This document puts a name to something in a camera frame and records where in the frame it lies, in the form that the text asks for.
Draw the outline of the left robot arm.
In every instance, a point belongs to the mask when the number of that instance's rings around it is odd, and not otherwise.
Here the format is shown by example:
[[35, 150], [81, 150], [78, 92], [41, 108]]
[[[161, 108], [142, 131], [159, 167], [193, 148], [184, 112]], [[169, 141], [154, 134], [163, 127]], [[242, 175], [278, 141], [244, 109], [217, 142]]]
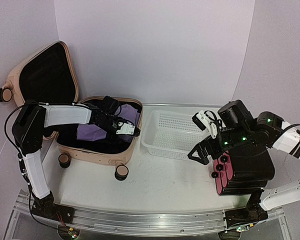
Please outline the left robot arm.
[[47, 103], [28, 100], [16, 108], [19, 112], [12, 125], [13, 144], [22, 155], [30, 191], [39, 199], [38, 211], [47, 219], [57, 214], [48, 199], [51, 194], [41, 160], [45, 128], [69, 124], [93, 124], [113, 135], [132, 133], [134, 126], [114, 114], [85, 103]]

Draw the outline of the pink hard-shell suitcase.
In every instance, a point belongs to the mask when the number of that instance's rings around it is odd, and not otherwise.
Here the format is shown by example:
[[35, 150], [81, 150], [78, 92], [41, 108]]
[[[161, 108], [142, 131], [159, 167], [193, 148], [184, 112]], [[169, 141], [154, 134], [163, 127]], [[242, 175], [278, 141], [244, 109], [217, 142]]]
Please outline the pink hard-shell suitcase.
[[78, 80], [68, 46], [57, 41], [17, 65], [0, 88], [0, 102], [14, 100], [12, 126], [20, 171], [28, 183], [42, 183], [40, 151], [55, 139], [63, 168], [72, 158], [115, 167], [123, 181], [129, 174], [142, 125], [143, 105], [133, 98], [79, 98]]

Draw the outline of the black pink tiered rack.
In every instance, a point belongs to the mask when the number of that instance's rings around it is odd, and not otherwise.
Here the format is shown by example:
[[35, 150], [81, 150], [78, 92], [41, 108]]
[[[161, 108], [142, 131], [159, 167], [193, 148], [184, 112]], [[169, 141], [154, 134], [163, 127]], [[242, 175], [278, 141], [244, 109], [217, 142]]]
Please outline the black pink tiered rack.
[[275, 167], [264, 146], [248, 145], [224, 152], [212, 162], [211, 177], [218, 195], [249, 195], [275, 176]]

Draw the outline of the black clothing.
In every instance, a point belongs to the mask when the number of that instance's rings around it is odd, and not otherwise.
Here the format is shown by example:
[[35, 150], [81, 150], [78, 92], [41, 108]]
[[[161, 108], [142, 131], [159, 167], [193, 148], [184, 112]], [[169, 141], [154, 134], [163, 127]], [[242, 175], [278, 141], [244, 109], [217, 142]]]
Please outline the black clothing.
[[[132, 101], [121, 101], [120, 105], [129, 104], [141, 115], [143, 107]], [[57, 143], [66, 147], [79, 148], [90, 150], [93, 152], [104, 153], [104, 154], [119, 154], [127, 150], [134, 140], [133, 136], [130, 135], [112, 135], [107, 133], [106, 139], [97, 141], [84, 141], [77, 140], [77, 128], [79, 124], [68, 124], [61, 125], [58, 128]]]

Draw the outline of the purple shirt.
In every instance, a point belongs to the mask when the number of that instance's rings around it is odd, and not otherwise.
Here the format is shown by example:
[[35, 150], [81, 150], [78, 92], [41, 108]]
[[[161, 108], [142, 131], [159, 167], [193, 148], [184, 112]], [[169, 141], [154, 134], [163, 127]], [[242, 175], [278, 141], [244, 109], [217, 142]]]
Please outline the purple shirt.
[[[115, 115], [130, 121], [134, 126], [137, 126], [140, 118], [138, 110], [129, 104], [118, 107]], [[106, 136], [107, 132], [94, 124], [79, 124], [77, 127], [76, 139], [79, 141], [105, 140]]]

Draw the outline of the white plastic mesh basket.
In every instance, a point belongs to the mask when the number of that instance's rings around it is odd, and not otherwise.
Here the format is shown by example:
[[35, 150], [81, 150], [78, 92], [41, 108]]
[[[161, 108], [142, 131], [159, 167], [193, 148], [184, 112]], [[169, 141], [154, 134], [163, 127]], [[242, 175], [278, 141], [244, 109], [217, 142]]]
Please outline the white plastic mesh basket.
[[191, 115], [153, 110], [142, 127], [141, 143], [150, 155], [188, 160], [188, 153], [207, 136]]

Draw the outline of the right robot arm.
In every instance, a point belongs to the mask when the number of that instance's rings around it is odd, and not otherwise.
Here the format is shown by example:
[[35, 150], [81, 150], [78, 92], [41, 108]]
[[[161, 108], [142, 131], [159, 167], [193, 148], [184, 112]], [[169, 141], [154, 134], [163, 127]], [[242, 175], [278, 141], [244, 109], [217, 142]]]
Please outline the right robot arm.
[[269, 111], [253, 117], [241, 100], [230, 101], [217, 112], [201, 110], [192, 121], [208, 136], [188, 158], [213, 165], [218, 195], [249, 195], [245, 207], [225, 212], [228, 227], [266, 220], [268, 211], [300, 201], [300, 178], [266, 188], [275, 173], [269, 149], [300, 160], [300, 123], [288, 123]]

